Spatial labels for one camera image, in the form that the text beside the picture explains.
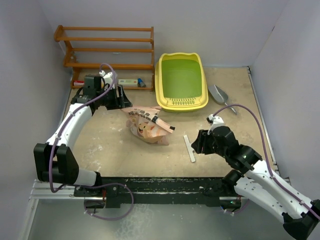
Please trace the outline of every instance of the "bag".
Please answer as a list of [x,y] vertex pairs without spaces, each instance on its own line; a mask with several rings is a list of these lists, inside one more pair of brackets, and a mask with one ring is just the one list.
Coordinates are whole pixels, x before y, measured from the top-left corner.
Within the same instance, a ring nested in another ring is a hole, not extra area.
[[172,134],[175,127],[158,117],[160,106],[133,106],[121,110],[127,113],[126,126],[133,135],[150,144],[169,145],[166,135]]

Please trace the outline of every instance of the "table surface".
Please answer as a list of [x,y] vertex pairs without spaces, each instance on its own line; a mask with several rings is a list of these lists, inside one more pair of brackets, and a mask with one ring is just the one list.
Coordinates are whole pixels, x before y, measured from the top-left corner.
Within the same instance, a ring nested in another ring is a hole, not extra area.
[[[204,68],[207,85],[216,84],[228,96],[228,103],[242,104],[261,118],[246,68]],[[117,71],[119,78],[142,78],[147,84],[150,73]],[[70,93],[70,99],[76,90]],[[126,96],[136,106],[157,106],[156,93],[147,90],[126,90]],[[183,135],[192,143],[201,129],[210,126],[206,118],[222,106],[209,94],[206,107],[185,113],[161,111],[159,117],[175,127],[167,139],[168,146],[148,144],[134,136],[126,127],[127,116],[121,110],[100,107],[82,129],[73,154],[79,167],[98,171],[103,177],[224,177],[230,170],[226,161],[216,155],[197,155],[191,163]],[[240,144],[251,146],[264,156],[262,141],[255,119],[245,109],[236,107],[238,115],[225,109],[223,118]]]

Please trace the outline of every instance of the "grey floor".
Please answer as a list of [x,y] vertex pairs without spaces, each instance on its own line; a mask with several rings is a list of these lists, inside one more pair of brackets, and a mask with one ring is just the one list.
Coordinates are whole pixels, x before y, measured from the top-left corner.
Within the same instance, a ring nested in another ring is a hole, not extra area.
[[[120,209],[103,209],[116,217]],[[292,240],[270,213],[253,202],[235,216],[204,205],[137,204],[119,221],[84,214],[83,200],[41,200],[29,240]]]

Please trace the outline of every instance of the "metal scoop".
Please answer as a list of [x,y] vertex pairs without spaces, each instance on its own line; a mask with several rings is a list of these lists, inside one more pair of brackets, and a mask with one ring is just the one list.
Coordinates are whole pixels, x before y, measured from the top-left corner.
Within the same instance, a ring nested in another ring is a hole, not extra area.
[[[227,100],[229,97],[224,91],[221,90],[221,88],[217,87],[216,85],[213,85],[213,86],[208,86],[208,89],[209,89],[209,92],[211,93],[214,101],[217,104],[228,106]],[[232,106],[229,107],[229,109],[231,109],[235,115],[238,114],[237,111]]]

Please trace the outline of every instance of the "litter box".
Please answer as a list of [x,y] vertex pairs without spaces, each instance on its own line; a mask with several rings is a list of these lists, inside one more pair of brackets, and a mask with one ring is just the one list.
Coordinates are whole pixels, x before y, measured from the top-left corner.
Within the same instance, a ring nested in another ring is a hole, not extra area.
[[164,53],[155,67],[155,95],[168,112],[190,112],[208,103],[204,69],[196,53]]

